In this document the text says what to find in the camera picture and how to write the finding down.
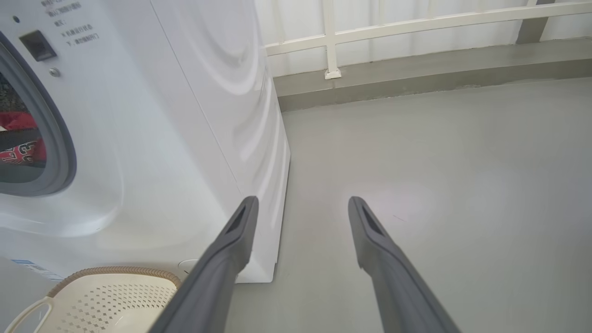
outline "basket handle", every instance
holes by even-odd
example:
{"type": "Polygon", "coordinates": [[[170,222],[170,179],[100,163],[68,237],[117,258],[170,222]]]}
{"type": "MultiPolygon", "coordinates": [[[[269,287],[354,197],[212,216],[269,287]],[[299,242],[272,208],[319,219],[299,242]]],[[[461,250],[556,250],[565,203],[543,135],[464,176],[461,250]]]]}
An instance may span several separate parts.
{"type": "Polygon", "coordinates": [[[49,313],[52,311],[53,298],[51,298],[51,297],[46,296],[46,297],[36,301],[35,303],[31,304],[28,308],[24,309],[16,318],[14,318],[14,320],[10,323],[10,325],[8,325],[8,327],[6,328],[6,331],[4,331],[4,333],[14,333],[14,331],[22,323],[22,321],[28,315],[30,315],[31,312],[35,311],[37,308],[39,308],[42,305],[48,305],[49,309],[47,310],[47,312],[45,313],[45,315],[41,319],[41,322],[39,322],[39,325],[37,325],[37,328],[35,329],[35,331],[33,331],[33,333],[37,333],[39,331],[39,329],[41,328],[41,326],[43,325],[43,323],[45,322],[45,319],[47,319],[47,317],[49,316],[49,313]]]}

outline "blue and white label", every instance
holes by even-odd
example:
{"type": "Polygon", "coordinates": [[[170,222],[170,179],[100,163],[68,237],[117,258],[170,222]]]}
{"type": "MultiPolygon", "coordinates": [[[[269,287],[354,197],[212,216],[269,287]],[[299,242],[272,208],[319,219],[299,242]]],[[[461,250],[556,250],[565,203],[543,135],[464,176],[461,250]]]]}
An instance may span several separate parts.
{"type": "Polygon", "coordinates": [[[23,265],[23,266],[27,266],[31,271],[50,279],[51,281],[62,281],[64,278],[55,274],[54,272],[51,272],[39,265],[36,265],[34,262],[31,262],[29,260],[12,260],[13,262],[16,262],[19,265],[23,265]]]}

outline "floor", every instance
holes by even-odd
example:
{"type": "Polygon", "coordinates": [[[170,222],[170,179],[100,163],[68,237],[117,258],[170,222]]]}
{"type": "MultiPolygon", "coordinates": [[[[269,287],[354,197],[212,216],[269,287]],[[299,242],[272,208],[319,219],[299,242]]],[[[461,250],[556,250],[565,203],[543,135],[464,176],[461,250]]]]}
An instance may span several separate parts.
{"type": "Polygon", "coordinates": [[[361,196],[463,332],[592,326],[592,79],[283,114],[292,150],[271,284],[227,332],[382,332],[346,205],[361,196]]]}

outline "metal railing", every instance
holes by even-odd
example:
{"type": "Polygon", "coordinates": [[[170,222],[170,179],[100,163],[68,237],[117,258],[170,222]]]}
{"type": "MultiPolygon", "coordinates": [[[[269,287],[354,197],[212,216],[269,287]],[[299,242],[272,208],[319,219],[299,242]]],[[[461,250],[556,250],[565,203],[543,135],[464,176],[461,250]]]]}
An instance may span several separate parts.
{"type": "Polygon", "coordinates": [[[272,0],[275,27],[278,32],[277,43],[265,46],[268,56],[280,55],[315,47],[327,47],[326,79],[340,78],[341,71],[337,68],[335,45],[352,41],[372,39],[398,34],[415,33],[418,31],[461,27],[464,25],[494,23],[503,21],[526,20],[529,18],[553,17],[562,15],[585,14],[592,12],[592,1],[563,2],[560,4],[537,5],[537,0],[528,0],[525,6],[483,10],[485,0],[477,1],[477,11],[446,16],[434,16],[437,0],[429,0],[427,17],[418,20],[384,23],[384,1],[378,0],[378,25],[353,30],[335,31],[333,0],[323,1],[323,18],[325,34],[285,40],[282,19],[279,13],[279,0],[272,0]]]}

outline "beige plastic basket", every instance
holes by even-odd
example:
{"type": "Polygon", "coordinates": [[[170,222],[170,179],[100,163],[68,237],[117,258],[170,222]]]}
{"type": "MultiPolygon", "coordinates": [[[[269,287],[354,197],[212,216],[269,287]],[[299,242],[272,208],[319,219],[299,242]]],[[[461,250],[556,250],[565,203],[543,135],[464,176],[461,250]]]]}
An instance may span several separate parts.
{"type": "Polygon", "coordinates": [[[47,305],[34,333],[147,332],[181,285],[172,273],[141,267],[97,267],[72,274],[18,315],[13,333],[47,305]]]}

